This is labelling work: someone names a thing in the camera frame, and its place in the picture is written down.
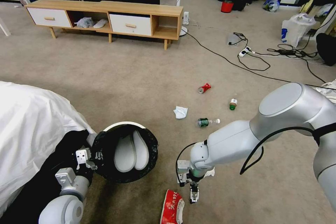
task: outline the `wooden tv stand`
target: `wooden tv stand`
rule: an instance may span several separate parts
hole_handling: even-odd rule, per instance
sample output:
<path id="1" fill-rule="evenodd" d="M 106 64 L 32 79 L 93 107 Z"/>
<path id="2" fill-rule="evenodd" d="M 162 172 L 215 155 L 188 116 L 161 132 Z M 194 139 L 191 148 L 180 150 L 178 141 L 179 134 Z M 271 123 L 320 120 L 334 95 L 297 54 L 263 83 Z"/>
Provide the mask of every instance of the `wooden tv stand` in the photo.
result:
<path id="1" fill-rule="evenodd" d="M 179 39 L 183 11 L 180 6 L 110 1 L 37 0 L 25 7 L 36 25 L 49 27 L 54 39 L 54 27 L 90 30 L 108 33 L 110 43 L 112 34 L 164 39 L 165 50 Z M 106 18 L 108 23 L 102 28 L 77 27 L 75 22 L 82 17 Z"/>

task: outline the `drawer handle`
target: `drawer handle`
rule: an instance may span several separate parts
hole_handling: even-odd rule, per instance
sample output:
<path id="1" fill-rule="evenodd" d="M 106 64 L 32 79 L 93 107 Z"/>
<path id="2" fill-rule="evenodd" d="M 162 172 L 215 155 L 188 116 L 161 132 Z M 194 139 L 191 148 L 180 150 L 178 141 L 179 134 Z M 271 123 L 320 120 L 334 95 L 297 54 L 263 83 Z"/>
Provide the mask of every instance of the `drawer handle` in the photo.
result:
<path id="1" fill-rule="evenodd" d="M 45 20 L 55 21 L 54 17 L 44 17 Z"/>
<path id="2" fill-rule="evenodd" d="M 125 24 L 126 27 L 130 27 L 130 28 L 136 28 L 137 26 L 134 24 Z"/>

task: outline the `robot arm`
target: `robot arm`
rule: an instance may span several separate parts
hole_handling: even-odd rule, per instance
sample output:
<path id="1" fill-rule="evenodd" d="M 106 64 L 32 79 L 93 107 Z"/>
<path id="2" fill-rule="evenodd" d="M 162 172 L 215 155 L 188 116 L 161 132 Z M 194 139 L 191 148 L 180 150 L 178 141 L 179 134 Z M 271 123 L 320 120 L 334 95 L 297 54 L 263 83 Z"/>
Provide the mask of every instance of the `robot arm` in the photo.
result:
<path id="1" fill-rule="evenodd" d="M 198 182 L 216 164 L 230 163 L 249 156 L 269 134 L 287 127 L 305 127 L 312 131 L 336 122 L 336 107 L 312 88 L 288 83 L 267 95 L 250 121 L 235 121 L 210 134 L 191 149 L 190 161 L 177 162 L 180 186 L 190 183 L 190 202 L 198 200 Z M 336 129 L 320 137 L 314 158 L 314 173 L 336 211 Z M 301 134 L 311 135 L 306 131 Z M 267 141 L 273 141 L 280 134 Z"/>
<path id="2" fill-rule="evenodd" d="M 84 210 L 85 196 L 97 167 L 90 161 L 89 148 L 76 151 L 78 175 L 72 168 L 62 168 L 55 177 L 62 186 L 60 196 L 43 209 L 39 224 L 79 224 Z"/>

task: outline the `plastic bag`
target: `plastic bag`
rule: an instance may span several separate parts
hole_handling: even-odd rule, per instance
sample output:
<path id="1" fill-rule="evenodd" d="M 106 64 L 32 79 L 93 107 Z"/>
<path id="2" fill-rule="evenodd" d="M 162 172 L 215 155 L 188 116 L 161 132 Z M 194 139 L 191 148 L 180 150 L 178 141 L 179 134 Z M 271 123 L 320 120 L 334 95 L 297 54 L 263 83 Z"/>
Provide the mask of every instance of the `plastic bag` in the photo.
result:
<path id="1" fill-rule="evenodd" d="M 184 201 L 177 192 L 167 190 L 163 203 L 160 224 L 182 224 Z"/>
<path id="2" fill-rule="evenodd" d="M 321 85 L 321 87 L 336 89 L 336 79 L 332 82 L 327 82 Z M 327 97 L 332 103 L 336 105 L 336 91 L 332 89 L 324 89 L 320 87 L 314 87 L 314 89 Z"/>
<path id="3" fill-rule="evenodd" d="M 282 22 L 281 41 L 297 47 L 302 37 L 316 24 L 313 17 L 307 14 L 296 14 L 290 20 Z"/>
<path id="4" fill-rule="evenodd" d="M 83 17 L 81 18 L 77 23 L 75 23 L 78 27 L 82 28 L 89 28 L 94 26 L 94 21 L 92 20 L 92 17 Z"/>
<path id="5" fill-rule="evenodd" d="M 266 0 L 262 8 L 269 12 L 276 12 L 277 9 L 279 9 L 279 6 L 280 6 L 279 0 Z"/>
<path id="6" fill-rule="evenodd" d="M 328 13 L 329 13 L 329 11 L 330 11 L 330 9 L 332 8 L 332 6 L 333 6 L 333 4 L 331 4 L 331 3 L 328 3 L 328 4 L 326 4 L 326 5 L 323 5 L 322 7 L 321 7 L 321 9 L 316 13 L 316 17 L 322 17 L 322 16 L 326 16 Z"/>

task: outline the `white bedsheet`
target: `white bedsheet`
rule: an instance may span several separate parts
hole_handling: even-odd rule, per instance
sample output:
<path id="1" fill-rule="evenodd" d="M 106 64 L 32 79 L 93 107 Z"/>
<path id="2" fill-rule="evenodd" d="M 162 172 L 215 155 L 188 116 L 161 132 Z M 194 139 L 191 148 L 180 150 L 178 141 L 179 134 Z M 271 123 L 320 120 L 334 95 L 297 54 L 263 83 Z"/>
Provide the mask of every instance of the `white bedsheet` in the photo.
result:
<path id="1" fill-rule="evenodd" d="M 11 195 L 40 170 L 69 131 L 96 133 L 70 102 L 49 90 L 0 81 L 0 217 Z"/>

